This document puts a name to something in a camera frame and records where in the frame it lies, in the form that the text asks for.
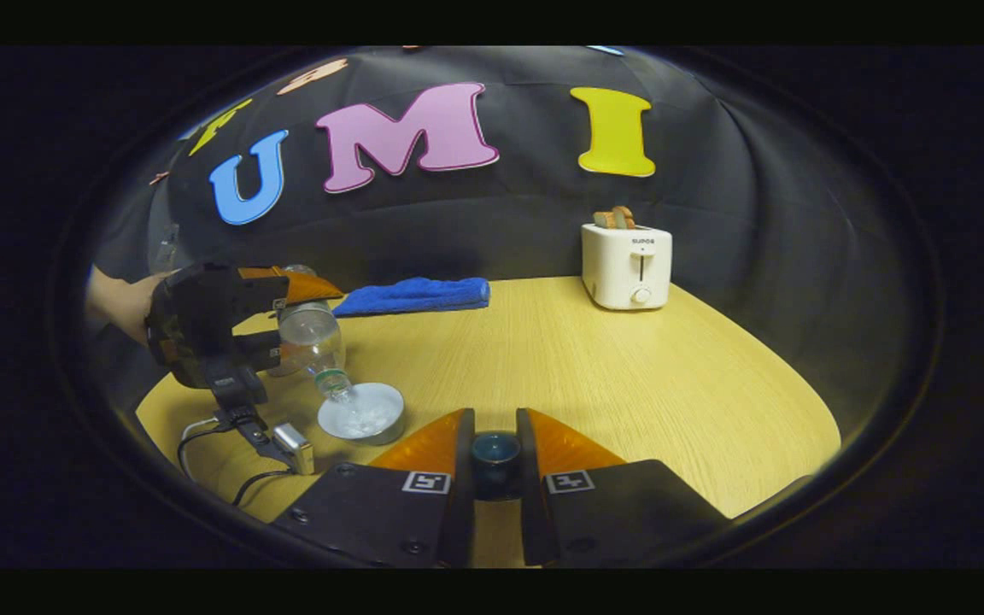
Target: wooden table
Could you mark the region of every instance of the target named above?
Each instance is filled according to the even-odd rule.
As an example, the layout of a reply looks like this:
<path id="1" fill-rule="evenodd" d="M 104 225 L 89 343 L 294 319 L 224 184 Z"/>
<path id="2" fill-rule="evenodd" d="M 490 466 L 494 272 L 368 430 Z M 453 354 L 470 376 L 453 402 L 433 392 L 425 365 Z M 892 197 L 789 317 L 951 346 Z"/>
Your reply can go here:
<path id="1" fill-rule="evenodd" d="M 274 327 L 259 314 L 234 331 Z M 477 431 L 514 431 L 515 409 L 531 407 L 630 462 L 661 460 L 730 518 L 813 474 L 841 443 L 831 413 L 788 363 L 674 284 L 660 310 L 613 312 L 578 277 L 492 281 L 482 310 L 340 319 L 340 328 L 352 381 L 385 382 L 405 396 L 406 436 L 462 407 L 475 408 Z M 321 431 L 323 398 L 309 378 L 261 378 L 269 394 L 261 417 L 300 430 L 318 474 L 387 450 Z M 138 416 L 177 463 L 181 431 L 214 409 L 208 390 L 169 375 Z M 282 470 L 234 431 L 199 437 L 186 458 L 199 484 L 227 500 L 250 476 Z M 316 476 L 263 479 L 242 508 L 271 522 Z M 522 565 L 518 515 L 516 501 L 477 503 L 477 565 Z"/>

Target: white toaster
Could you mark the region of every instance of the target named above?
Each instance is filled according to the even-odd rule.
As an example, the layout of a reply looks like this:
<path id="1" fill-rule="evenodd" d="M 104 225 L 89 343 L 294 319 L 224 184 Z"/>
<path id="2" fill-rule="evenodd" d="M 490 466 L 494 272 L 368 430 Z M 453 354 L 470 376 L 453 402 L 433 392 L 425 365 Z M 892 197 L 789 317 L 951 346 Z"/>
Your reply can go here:
<path id="1" fill-rule="evenodd" d="M 583 284 L 610 310 L 648 310 L 671 291 L 671 234 L 647 226 L 583 225 Z"/>

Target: letter m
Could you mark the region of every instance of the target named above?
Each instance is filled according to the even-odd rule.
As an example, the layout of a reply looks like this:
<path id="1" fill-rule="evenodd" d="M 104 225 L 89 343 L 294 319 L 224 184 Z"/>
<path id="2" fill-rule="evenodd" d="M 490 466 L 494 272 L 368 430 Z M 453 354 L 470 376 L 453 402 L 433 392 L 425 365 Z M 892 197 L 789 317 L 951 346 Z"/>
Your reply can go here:
<path id="1" fill-rule="evenodd" d="M 320 120 L 329 132 L 332 176 L 325 191 L 344 192 L 366 186 L 374 171 L 360 163 L 359 150 L 390 175 L 405 172 L 413 148 L 425 135 L 427 152 L 418 164 L 425 171 L 453 171 L 484 167 L 500 159 L 500 152 L 484 142 L 477 120 L 481 83 L 452 83 L 424 90 L 401 120 L 371 105 L 335 110 Z"/>

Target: letter u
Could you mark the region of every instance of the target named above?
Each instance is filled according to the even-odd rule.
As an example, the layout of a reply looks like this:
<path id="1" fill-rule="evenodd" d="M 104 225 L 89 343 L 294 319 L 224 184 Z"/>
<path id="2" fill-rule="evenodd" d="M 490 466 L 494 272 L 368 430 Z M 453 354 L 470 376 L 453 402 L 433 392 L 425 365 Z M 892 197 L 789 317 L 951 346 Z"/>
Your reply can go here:
<path id="1" fill-rule="evenodd" d="M 237 165 L 242 162 L 242 156 L 231 157 L 211 172 L 208 179 L 214 186 L 215 207 L 219 208 L 219 215 L 227 225 L 248 225 L 268 214 L 280 199 L 284 192 L 284 160 L 280 155 L 280 144 L 286 136 L 286 130 L 273 132 L 249 148 L 249 153 L 257 156 L 261 168 L 261 189 L 249 200 L 242 199 L 242 192 L 237 189 Z"/>

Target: folded towel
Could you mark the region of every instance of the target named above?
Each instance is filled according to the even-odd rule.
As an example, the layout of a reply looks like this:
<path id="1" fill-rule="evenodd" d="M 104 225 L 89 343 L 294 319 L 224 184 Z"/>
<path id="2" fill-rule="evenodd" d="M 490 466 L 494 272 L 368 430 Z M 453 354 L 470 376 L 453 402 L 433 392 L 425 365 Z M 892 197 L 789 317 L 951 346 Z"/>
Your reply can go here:
<path id="1" fill-rule="evenodd" d="M 353 290 L 333 310 L 341 316 L 397 314 L 402 312 L 447 312 L 475 310 L 489 304 L 489 281 L 467 278 L 458 281 L 411 278 L 393 285 L 368 285 Z"/>

